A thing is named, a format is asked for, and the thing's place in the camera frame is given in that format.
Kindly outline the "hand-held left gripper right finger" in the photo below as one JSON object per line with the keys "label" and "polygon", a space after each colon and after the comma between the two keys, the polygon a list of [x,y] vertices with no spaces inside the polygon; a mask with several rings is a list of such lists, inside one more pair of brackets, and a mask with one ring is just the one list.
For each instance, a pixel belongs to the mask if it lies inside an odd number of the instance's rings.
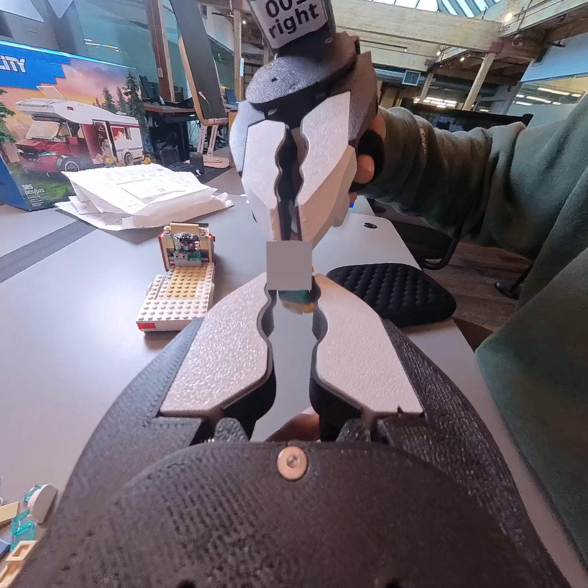
{"label": "hand-held left gripper right finger", "polygon": [[330,422],[328,401],[341,401],[365,422],[398,413],[422,415],[423,408],[381,317],[357,295],[322,274],[314,276],[312,355],[320,396],[315,410]]}

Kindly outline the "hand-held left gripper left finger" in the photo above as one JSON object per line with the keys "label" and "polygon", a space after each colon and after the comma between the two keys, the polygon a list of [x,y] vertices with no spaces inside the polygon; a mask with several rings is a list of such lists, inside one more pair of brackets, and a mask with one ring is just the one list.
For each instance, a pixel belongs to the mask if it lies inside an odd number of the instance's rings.
{"label": "hand-held left gripper left finger", "polygon": [[196,418],[264,416],[276,397],[269,340],[275,303],[265,273],[217,303],[192,340],[160,413]]}

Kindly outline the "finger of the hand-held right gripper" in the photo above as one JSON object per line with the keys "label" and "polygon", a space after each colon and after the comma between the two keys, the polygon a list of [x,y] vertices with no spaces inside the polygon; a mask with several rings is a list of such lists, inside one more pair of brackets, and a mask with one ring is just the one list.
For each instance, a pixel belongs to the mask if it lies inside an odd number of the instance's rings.
{"label": "finger of the hand-held right gripper", "polygon": [[350,206],[356,151],[349,145],[350,92],[331,96],[306,114],[300,126],[306,156],[295,201],[302,241],[320,241],[343,222]]}
{"label": "finger of the hand-held right gripper", "polygon": [[283,240],[277,195],[281,169],[277,156],[285,140],[283,122],[264,120],[247,129],[241,180],[254,219],[267,241]]}

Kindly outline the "person's right hand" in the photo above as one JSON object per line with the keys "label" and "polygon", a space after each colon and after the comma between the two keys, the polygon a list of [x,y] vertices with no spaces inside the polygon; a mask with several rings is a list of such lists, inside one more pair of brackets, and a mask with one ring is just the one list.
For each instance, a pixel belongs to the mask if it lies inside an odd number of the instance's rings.
{"label": "person's right hand", "polygon": [[385,163],[386,123],[382,109],[365,130],[357,143],[356,174],[352,187],[362,189],[382,171]]}

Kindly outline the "wooden panel support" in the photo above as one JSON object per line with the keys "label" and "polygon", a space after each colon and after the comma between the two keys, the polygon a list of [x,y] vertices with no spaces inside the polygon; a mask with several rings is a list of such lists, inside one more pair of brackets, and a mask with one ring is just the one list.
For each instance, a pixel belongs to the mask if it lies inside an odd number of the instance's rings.
{"label": "wooden panel support", "polygon": [[199,135],[196,153],[202,156],[203,165],[205,168],[224,171],[230,165],[228,156],[218,156],[215,154],[217,135],[221,127],[226,126],[229,122],[223,125],[203,125],[199,120]]}

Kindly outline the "black mesh cushion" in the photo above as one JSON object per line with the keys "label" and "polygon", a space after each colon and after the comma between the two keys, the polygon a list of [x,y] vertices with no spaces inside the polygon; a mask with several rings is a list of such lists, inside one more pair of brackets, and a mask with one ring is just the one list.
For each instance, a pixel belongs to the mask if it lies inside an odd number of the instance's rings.
{"label": "black mesh cushion", "polygon": [[421,269],[403,263],[342,266],[326,276],[399,328],[442,322],[457,308],[443,286]]}

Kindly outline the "white tan lego house model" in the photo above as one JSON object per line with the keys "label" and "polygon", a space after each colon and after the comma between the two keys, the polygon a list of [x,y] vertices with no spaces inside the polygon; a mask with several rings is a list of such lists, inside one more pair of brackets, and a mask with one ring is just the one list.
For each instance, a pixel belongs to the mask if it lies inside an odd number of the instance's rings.
{"label": "white tan lego house model", "polygon": [[215,288],[215,237],[209,223],[167,224],[158,236],[164,272],[136,316],[143,332],[177,332],[204,318]]}

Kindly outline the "black board panel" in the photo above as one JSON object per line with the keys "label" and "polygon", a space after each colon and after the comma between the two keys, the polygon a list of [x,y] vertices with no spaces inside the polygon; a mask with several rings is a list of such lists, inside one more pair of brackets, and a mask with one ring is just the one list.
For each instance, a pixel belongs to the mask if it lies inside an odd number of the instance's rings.
{"label": "black board panel", "polygon": [[171,1],[179,28],[179,50],[198,120],[227,123],[215,60],[197,1]]}

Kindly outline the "white paper bag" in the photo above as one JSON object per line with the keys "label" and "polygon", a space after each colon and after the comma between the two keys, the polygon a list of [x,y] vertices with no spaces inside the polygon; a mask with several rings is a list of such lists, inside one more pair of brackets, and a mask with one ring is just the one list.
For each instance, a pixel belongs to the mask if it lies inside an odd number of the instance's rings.
{"label": "white paper bag", "polygon": [[151,229],[231,208],[227,193],[157,164],[63,172],[74,194],[55,207],[103,231]]}

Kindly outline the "black office chair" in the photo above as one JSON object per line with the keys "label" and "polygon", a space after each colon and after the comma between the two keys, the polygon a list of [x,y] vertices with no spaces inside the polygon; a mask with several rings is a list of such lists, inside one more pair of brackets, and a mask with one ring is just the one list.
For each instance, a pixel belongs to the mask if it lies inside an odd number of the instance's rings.
{"label": "black office chair", "polygon": [[396,220],[392,224],[422,270],[446,267],[460,241],[429,226]]}

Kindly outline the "person's torso green sweatshirt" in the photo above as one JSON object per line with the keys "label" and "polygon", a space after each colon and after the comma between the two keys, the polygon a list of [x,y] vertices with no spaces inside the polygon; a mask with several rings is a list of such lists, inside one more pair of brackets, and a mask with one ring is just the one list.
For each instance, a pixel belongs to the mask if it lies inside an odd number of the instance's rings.
{"label": "person's torso green sweatshirt", "polygon": [[587,560],[587,97],[523,130],[475,239],[532,261],[479,359],[512,436]]}

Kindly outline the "lego set box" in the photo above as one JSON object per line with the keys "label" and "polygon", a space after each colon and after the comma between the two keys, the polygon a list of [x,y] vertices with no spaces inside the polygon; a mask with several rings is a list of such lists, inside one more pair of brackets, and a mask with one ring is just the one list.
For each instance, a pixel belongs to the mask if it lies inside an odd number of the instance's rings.
{"label": "lego set box", "polygon": [[1,204],[43,210],[67,173],[142,163],[151,147],[136,70],[1,41]]}

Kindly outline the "pile of small lego pieces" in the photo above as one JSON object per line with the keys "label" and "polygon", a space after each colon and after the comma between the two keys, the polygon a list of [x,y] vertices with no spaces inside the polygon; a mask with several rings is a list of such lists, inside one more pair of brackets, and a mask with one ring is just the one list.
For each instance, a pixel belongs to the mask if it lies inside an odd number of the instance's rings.
{"label": "pile of small lego pieces", "polygon": [[37,544],[35,535],[51,512],[58,489],[35,484],[19,501],[1,499],[1,587],[10,587]]}

